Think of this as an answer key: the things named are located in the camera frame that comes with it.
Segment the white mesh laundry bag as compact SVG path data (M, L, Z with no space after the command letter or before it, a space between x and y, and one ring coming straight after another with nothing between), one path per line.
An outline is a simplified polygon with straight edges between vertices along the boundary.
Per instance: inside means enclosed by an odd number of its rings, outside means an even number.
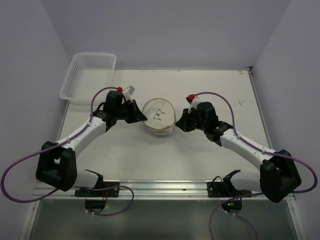
M153 98L147 101L142 113L147 117L143 122L151 135L169 137L172 135L177 121L174 106L164 98Z

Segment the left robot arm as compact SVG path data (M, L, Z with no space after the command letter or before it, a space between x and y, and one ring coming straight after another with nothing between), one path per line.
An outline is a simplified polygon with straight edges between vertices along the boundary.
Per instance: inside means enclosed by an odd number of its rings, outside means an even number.
M71 188L93 191L102 188L103 176L92 170L79 170L77 157L117 121L133 124L147 120L131 98L133 86L108 90L105 101L90 110L88 120L80 128L57 142L47 141L42 145L35 173L38 181L64 192Z

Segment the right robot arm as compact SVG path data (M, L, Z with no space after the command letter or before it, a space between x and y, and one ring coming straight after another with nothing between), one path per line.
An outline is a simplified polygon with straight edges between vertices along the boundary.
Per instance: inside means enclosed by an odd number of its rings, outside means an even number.
M261 192L272 202L278 203L302 183L288 151L283 149L277 152L255 146L247 138L241 139L231 124L219 120L214 106L209 102L185 108L175 125L183 132L203 131L209 141L236 153L258 170L257 173L245 173L236 169L220 182L208 183L209 190L222 197Z

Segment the white plastic basket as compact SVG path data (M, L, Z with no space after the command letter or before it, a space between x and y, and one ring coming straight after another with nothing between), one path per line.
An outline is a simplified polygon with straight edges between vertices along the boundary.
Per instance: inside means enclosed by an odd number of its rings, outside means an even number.
M113 80L117 57L111 53L79 52L70 62L59 97L75 104L89 104Z

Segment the aluminium right side rail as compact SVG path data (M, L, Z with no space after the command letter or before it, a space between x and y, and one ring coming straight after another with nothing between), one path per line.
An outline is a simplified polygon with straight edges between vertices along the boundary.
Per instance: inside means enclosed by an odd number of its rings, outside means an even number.
M258 107L258 111L259 111L259 115L260 115L260 118L261 118L261 121L262 121L262 125L263 125L264 133L265 133L265 136L266 136L266 139L267 139L268 147L269 148L273 148L273 144L272 144L272 141L271 141L271 138L270 138L268 127L267 127L267 124L266 124L266 121L265 121L265 116L263 114L261 103L260 103L259 96L258 96L258 92L257 92L256 86L255 86L255 81L254 81L254 76L253 76L253 67L249 66L249 67L246 68L246 70L248 72L248 76L249 76L249 79L250 79L251 87L253 89L253 94L254 94L254 97L255 97L255 100L256 100L256 104L257 104L257 107Z

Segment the aluminium rail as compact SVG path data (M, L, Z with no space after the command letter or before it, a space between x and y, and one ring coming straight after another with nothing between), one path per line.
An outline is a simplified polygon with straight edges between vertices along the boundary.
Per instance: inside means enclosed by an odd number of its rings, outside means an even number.
M248 76L249 76L249 79L250 79L251 87L253 89L253 94L254 94L254 97L255 97L255 100L256 100L256 104L257 104L257 107L258 107L258 111L259 111L259 115L260 115L260 118L261 118L261 121L262 121L262 125L263 125L264 133L265 133L265 136L266 136L266 139L267 139L268 147L269 148L273 148L273 144L272 144L272 141L271 141L271 138L270 138L268 127L267 127L267 124L266 124L266 121L265 121L265 116L263 114L261 103L260 103L259 96L258 96L258 92L257 92L256 86L255 86L255 81L254 81L254 76L253 76L253 67L249 66L249 67L246 68L246 70L248 72Z
M209 197L207 182L209 180L106 180L119 182L121 186L127 186L133 190L134 200L227 200L228 197ZM31 199L41 197L54 188L46 183L37 181ZM58 190L45 199L81 199L102 200L102 197L76 197L76 189L68 191ZM131 200L132 194L126 188L118 191L118 197L109 197L107 200Z

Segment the aluminium front rail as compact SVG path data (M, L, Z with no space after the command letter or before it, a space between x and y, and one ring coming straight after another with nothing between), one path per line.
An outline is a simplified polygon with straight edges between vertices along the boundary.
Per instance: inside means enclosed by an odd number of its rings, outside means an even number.
M121 186L127 186L133 190L134 200L227 200L228 197L209 197L207 182L209 180L106 180L119 182ZM31 199L41 197L54 188L46 183L37 181ZM68 191L58 190L45 199L81 199L102 200L102 197L76 197L76 189ZM109 197L107 200L131 200L132 194L126 188L118 191L118 197Z

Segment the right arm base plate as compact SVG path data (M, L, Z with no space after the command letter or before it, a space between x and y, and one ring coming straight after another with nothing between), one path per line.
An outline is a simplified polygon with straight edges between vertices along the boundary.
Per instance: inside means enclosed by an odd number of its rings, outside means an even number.
M237 196L250 195L249 190L236 190L225 182L209 181L206 183L207 195L209 198L232 198Z

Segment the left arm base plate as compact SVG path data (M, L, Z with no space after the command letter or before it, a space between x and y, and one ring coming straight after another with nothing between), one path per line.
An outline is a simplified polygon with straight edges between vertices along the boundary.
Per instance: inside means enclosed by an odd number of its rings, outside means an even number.
M117 198L119 196L120 183L117 181L103 181L93 189L80 188L75 191L74 196L80 198Z

